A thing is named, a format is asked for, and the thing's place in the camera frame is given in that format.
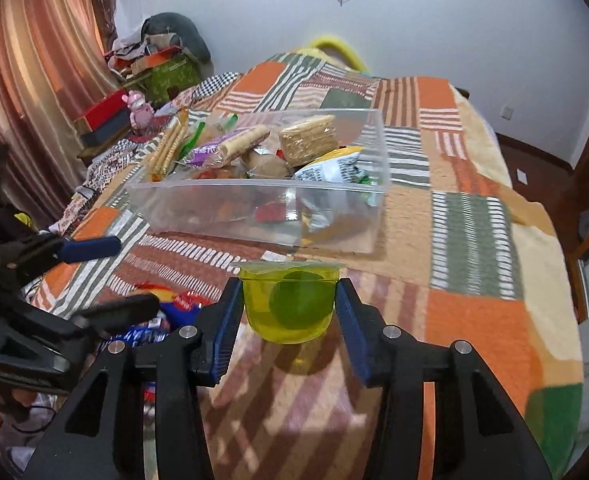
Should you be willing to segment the blue red snack bag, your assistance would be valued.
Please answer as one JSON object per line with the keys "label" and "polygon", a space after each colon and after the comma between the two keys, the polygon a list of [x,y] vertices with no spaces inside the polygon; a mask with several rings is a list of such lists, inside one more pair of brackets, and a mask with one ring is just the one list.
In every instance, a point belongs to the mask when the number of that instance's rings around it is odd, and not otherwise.
{"label": "blue red snack bag", "polygon": [[168,337],[173,330],[178,330],[185,325],[194,324],[200,311],[212,300],[203,297],[197,292],[176,290],[163,285],[147,282],[136,283],[130,296],[153,295],[159,299],[160,309],[150,321],[133,325],[125,332],[109,336],[98,347],[98,352],[106,350],[113,341],[121,340],[131,348],[157,344]]}

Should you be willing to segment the green jelly cup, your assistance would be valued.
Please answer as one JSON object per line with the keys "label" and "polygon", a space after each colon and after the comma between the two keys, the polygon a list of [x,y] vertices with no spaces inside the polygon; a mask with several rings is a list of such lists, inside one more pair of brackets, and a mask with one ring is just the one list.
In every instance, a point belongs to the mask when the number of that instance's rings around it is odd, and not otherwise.
{"label": "green jelly cup", "polygon": [[319,261],[246,261],[238,278],[248,323],[274,344],[303,344],[326,332],[333,318],[342,266]]}

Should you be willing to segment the purple biscuit pack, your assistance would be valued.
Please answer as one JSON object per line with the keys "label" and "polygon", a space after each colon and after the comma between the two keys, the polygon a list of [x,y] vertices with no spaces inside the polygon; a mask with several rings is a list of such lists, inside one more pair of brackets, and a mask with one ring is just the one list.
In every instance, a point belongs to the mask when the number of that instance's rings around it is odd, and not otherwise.
{"label": "purple biscuit pack", "polygon": [[177,162],[191,168],[221,168],[269,136],[270,128],[266,125],[237,129],[193,148]]}

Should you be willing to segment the grey yellow fries snack bag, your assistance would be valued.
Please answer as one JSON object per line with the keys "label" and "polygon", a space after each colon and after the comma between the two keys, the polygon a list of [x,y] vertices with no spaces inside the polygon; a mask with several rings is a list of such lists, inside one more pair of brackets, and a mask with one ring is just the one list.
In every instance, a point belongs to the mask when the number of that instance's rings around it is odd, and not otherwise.
{"label": "grey yellow fries snack bag", "polygon": [[298,169],[292,177],[301,182],[363,183],[367,172],[357,166],[362,151],[361,146],[337,148]]}

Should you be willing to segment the red flat box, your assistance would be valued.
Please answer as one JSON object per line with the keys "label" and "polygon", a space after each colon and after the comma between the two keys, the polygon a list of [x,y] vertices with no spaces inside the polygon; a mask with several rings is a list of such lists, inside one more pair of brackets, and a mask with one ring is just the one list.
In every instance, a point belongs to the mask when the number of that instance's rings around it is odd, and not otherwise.
{"label": "red flat box", "polygon": [[126,92],[116,90],[98,103],[89,107],[82,116],[74,120],[76,134],[84,148],[93,148],[108,141],[123,128],[130,125]]}

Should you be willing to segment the long biscuit sleeve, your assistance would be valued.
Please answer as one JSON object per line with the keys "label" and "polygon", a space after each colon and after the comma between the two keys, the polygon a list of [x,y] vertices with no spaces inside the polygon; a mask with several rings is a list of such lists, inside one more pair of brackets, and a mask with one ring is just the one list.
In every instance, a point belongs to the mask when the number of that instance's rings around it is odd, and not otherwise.
{"label": "long biscuit sleeve", "polygon": [[188,109],[182,107],[171,119],[168,128],[163,131],[162,139],[149,159],[146,180],[159,182],[165,179],[175,160],[188,130]]}

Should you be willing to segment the pink plush toy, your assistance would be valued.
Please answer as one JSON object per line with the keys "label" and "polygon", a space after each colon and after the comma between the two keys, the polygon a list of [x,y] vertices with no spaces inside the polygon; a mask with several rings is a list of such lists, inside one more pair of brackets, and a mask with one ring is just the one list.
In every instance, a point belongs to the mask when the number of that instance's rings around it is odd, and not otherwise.
{"label": "pink plush toy", "polygon": [[148,128],[154,117],[154,109],[146,101],[145,94],[138,90],[130,90],[122,96],[122,100],[130,111],[130,122],[134,132]]}

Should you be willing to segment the red candy wrapper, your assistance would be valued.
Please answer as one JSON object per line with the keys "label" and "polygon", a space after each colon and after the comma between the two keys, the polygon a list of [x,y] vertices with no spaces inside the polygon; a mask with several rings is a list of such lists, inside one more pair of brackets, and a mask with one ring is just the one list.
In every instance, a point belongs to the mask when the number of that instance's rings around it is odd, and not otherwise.
{"label": "red candy wrapper", "polygon": [[262,223],[280,223],[288,220],[289,208],[285,202],[270,202],[258,206],[254,211],[254,221]]}

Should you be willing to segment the striped pink orange curtain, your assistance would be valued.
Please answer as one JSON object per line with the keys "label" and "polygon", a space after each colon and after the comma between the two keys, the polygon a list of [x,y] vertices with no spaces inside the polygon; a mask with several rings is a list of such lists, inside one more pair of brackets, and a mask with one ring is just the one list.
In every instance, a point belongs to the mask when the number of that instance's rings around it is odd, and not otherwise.
{"label": "striped pink orange curtain", "polygon": [[40,226],[85,178],[74,122],[114,88],[92,0],[0,0],[5,193]]}

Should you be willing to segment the green patterned box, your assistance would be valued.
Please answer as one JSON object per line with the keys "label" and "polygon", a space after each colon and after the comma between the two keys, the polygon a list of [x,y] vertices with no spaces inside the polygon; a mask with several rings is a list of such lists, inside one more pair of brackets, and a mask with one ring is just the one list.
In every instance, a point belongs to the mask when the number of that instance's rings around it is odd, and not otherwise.
{"label": "green patterned box", "polygon": [[180,92],[199,84],[200,81],[197,64],[180,54],[150,68],[142,80],[142,88],[152,107],[159,108],[168,101],[174,100]]}

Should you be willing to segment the clear plastic storage bin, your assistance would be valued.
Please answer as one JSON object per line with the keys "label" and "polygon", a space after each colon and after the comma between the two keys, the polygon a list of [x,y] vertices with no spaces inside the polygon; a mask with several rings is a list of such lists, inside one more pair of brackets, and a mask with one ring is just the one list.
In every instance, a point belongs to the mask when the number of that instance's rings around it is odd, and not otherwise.
{"label": "clear plastic storage bin", "polygon": [[[200,178],[183,169],[149,182],[146,169],[139,169],[125,185],[131,204],[155,233],[370,254],[390,188],[383,115],[366,108],[330,108],[325,114],[336,116],[339,145],[363,148],[357,163],[367,172],[363,183],[255,179],[249,174]],[[255,208],[270,202],[286,203],[286,222],[254,221]]]}

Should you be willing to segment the grey bag on pile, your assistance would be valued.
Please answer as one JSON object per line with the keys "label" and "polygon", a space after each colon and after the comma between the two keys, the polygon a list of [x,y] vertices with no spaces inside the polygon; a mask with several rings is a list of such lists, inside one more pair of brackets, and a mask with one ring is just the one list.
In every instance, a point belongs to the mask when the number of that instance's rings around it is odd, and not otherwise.
{"label": "grey bag on pile", "polygon": [[178,38],[176,46],[180,46],[194,61],[200,65],[211,62],[211,53],[206,41],[200,35],[197,26],[183,14],[163,12],[154,14],[142,23],[142,36],[173,35]]}

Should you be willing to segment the square cracker pack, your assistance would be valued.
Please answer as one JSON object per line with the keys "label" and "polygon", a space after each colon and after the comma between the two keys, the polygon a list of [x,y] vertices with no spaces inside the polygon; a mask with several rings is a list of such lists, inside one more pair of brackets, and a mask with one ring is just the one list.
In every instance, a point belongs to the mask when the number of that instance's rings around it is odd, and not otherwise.
{"label": "square cracker pack", "polygon": [[298,120],[278,132],[280,149],[288,165],[301,167],[339,148],[335,115]]}

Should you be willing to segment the yellow curved headboard rail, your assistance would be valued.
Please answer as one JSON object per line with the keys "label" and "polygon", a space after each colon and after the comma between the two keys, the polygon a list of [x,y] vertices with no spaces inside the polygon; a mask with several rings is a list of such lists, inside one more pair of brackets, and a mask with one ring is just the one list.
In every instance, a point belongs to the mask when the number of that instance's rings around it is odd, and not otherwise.
{"label": "yellow curved headboard rail", "polygon": [[306,46],[297,50],[300,54],[310,55],[313,58],[342,66],[357,73],[368,73],[368,67],[361,60],[349,44],[335,35],[323,35],[310,41]]}

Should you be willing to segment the wall power socket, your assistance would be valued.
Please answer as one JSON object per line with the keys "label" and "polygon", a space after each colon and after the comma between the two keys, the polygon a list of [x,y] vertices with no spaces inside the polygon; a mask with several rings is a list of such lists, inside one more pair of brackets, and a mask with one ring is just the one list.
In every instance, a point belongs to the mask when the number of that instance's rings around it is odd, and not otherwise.
{"label": "wall power socket", "polygon": [[514,110],[511,107],[504,106],[501,111],[501,116],[505,120],[511,120],[511,117],[513,117],[513,113],[514,113]]}

